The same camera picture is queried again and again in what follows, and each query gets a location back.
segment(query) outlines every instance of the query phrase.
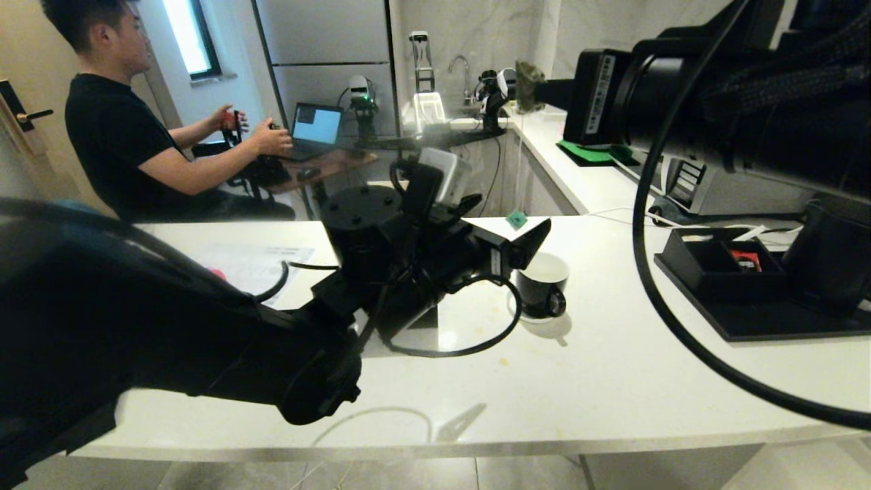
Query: man's arm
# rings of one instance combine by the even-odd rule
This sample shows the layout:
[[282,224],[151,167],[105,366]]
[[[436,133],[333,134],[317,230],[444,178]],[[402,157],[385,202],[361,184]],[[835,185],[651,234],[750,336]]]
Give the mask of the man's arm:
[[140,165],[153,179],[188,195],[215,188],[230,179],[258,155],[285,155],[293,147],[286,129],[269,129],[263,121],[247,141],[219,155],[191,163],[175,148],[167,148]]
[[[179,146],[179,148],[190,148],[191,146],[194,146],[197,143],[200,143],[200,141],[208,138],[210,134],[219,131],[222,127],[224,127],[224,115],[231,107],[233,106],[230,104],[223,105],[211,116],[188,126],[171,129],[169,130],[169,134],[170,136],[172,136],[172,139],[175,141],[175,144]],[[240,124],[244,129],[248,126],[248,124],[246,123],[247,119],[245,119],[245,115],[243,112],[240,112],[240,116]]]

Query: wooden desk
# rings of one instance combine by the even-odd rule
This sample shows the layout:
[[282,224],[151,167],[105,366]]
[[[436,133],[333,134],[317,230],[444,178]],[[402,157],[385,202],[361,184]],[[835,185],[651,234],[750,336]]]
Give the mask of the wooden desk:
[[[320,205],[327,199],[327,191],[323,186],[324,180],[334,175],[346,174],[355,168],[364,167],[377,160],[378,155],[374,153],[345,148],[336,148],[306,161],[281,159],[281,164],[284,165],[284,168],[291,175],[291,180],[283,184],[266,187],[266,190],[273,194],[281,194],[299,188],[302,191],[302,200],[306,205],[307,217],[309,220],[313,220],[317,218],[317,213],[312,209],[308,201],[308,186],[312,187],[314,200]],[[321,173],[307,180],[300,180],[300,171],[307,168],[318,168],[321,170]]]

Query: sink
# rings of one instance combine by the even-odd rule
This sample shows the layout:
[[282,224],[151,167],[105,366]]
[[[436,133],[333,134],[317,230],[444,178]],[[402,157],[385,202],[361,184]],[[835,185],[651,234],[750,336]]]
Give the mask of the sink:
[[481,112],[480,104],[463,105],[462,100],[442,100],[444,117],[450,121],[458,118],[473,118]]

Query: black cup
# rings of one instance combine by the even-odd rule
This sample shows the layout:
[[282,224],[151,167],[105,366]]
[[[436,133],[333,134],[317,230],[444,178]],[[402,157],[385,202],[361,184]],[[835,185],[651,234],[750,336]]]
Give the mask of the black cup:
[[517,271],[523,315],[533,319],[563,315],[568,280],[569,266],[565,261],[553,254],[537,253],[526,269]]

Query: door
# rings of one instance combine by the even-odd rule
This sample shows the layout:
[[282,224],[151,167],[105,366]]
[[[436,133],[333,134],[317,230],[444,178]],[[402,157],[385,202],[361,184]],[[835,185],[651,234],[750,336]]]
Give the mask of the door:
[[40,199],[42,195],[24,171],[23,152],[10,136],[10,132],[0,131],[0,196]]
[[[78,72],[75,52],[45,18],[39,2],[3,0],[0,9],[0,79],[10,81],[28,112],[54,110],[33,122],[44,153],[30,151],[5,110],[0,111],[0,131],[16,146],[24,173],[45,199],[74,199],[112,214],[94,194],[66,134],[64,105],[70,80]],[[159,114],[144,79],[137,78],[134,91]]]

